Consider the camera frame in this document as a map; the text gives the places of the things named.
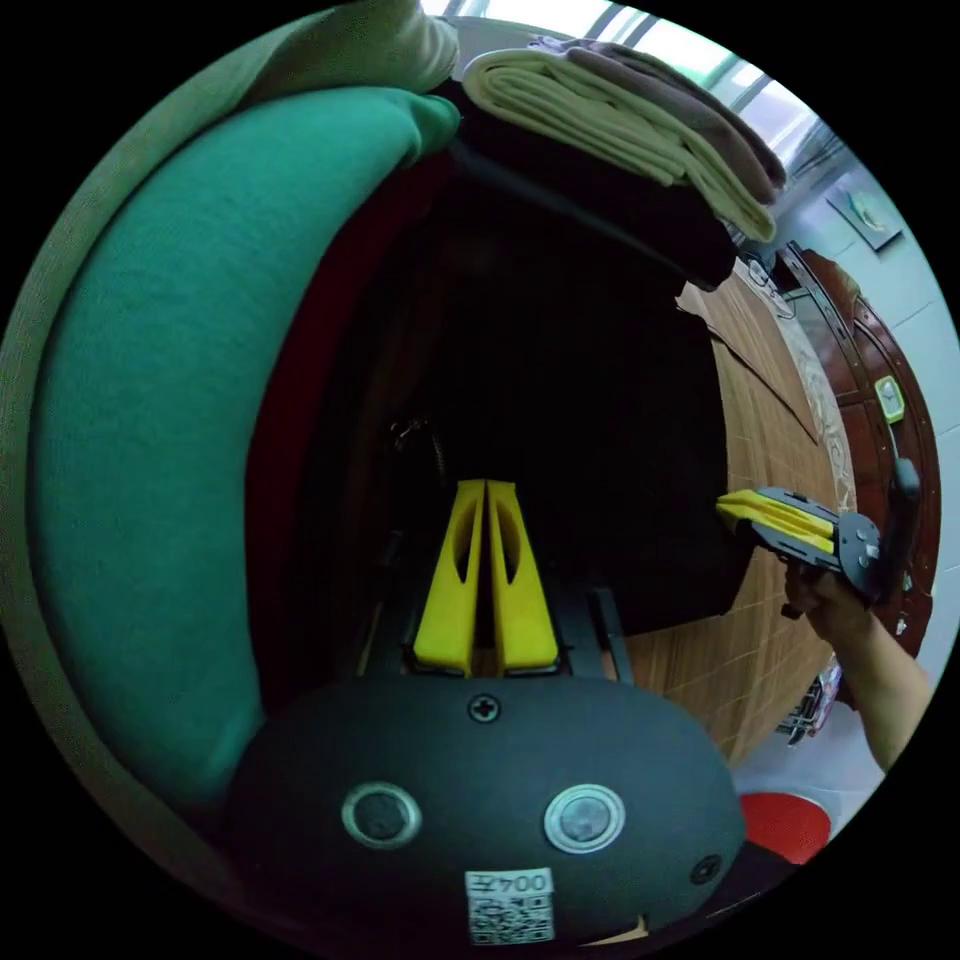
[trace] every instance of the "wooden cabinet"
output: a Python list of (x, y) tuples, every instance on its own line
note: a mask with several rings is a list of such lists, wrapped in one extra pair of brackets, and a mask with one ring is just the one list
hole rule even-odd
[[(850, 443), (857, 510), (883, 530), (893, 461), (913, 461), (920, 475), (920, 521), (904, 582), (876, 608), (881, 622), (912, 656), (930, 619), (933, 575), (940, 542), (940, 469), (930, 415), (903, 352), (856, 288), (831, 260), (796, 244), (777, 252), (772, 271), (810, 338), (840, 406)], [(874, 384), (892, 375), (906, 414), (889, 427)]]

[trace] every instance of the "window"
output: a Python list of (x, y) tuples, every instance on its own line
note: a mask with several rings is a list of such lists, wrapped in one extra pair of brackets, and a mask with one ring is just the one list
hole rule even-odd
[(785, 164), (817, 122), (817, 115), (776, 80), (771, 80), (740, 111), (740, 116)]
[(604, 43), (623, 43), (648, 16), (648, 13), (641, 13), (631, 7), (624, 7), (600, 31), (600, 36), (597, 39)]
[(457, 12), (461, 17), (507, 20), (582, 37), (609, 6), (608, 0), (467, 0)]
[(697, 83), (703, 83), (731, 56), (726, 47), (669, 20), (658, 20), (640, 38), (636, 49), (659, 57)]
[(721, 76), (710, 92), (726, 106), (732, 106), (736, 99), (751, 84), (763, 76), (763, 71), (752, 63), (738, 60), (733, 67)]

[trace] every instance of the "human arm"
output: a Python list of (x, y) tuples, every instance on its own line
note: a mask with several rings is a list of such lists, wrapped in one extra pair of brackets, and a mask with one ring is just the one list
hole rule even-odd
[(886, 773), (916, 730), (930, 702), (930, 682), (883, 624), (830, 573), (814, 583), (787, 566), (787, 599), (826, 640), (853, 693), (870, 752)]

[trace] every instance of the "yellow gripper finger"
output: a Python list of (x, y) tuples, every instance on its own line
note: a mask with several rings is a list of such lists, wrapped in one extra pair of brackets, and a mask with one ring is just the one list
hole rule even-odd
[(788, 503), (780, 503), (756, 490), (737, 490), (717, 500), (717, 512), (734, 530), (741, 520), (762, 523), (822, 551), (833, 553), (833, 524)]
[(549, 671), (558, 649), (516, 487), (487, 482), (493, 617), (500, 675)]
[(419, 664), (470, 676), (480, 579), (483, 480), (462, 480), (413, 643)]

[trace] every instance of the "human hand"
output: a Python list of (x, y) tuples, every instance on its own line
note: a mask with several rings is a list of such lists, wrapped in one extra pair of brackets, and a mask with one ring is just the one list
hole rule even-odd
[(794, 561), (787, 562), (787, 600), (807, 615), (817, 636), (832, 647), (855, 643), (870, 630), (873, 614), (863, 601), (837, 577), (826, 571), (812, 582), (804, 577), (810, 570)]

